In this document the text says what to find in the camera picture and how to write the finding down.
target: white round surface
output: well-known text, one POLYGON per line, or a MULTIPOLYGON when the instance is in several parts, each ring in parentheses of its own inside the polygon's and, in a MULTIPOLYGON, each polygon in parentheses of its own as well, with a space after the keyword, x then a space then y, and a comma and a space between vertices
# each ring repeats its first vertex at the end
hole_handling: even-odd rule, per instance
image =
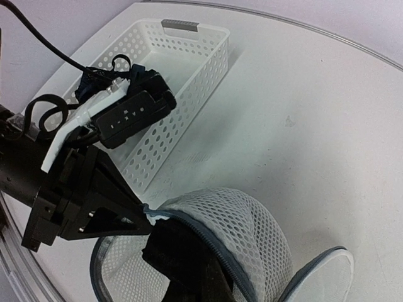
MULTIPOLYGON (((296 269, 344 245, 356 261, 348 301, 400 301, 403 73, 294 25, 178 4, 134 4, 74 57, 91 63, 106 36, 141 18, 231 31, 228 74, 143 201, 155 207, 203 187, 240 189, 277 219, 296 269)), ((63 93, 77 75, 64 66, 41 92, 63 93)), ((23 229, 29 209, 9 204, 23 229)), ((37 258, 68 301, 96 301, 88 272, 94 241, 40 247, 37 258)))

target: perforated basket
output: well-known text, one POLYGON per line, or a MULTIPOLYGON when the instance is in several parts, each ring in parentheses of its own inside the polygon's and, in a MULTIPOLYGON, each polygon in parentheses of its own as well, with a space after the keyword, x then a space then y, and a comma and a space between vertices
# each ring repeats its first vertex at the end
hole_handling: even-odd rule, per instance
MULTIPOLYGON (((225 28, 176 20, 139 20, 122 33, 93 62, 111 69, 112 58, 124 53, 132 63, 160 72, 174 93, 178 107, 165 119, 109 150, 120 172, 138 194, 147 186, 202 108, 228 69, 228 37, 225 28)), ((116 60, 117 70, 128 64, 116 60)), ((67 103, 76 103, 77 80, 64 94, 67 103)), ((61 116, 47 121, 55 128, 61 116)))

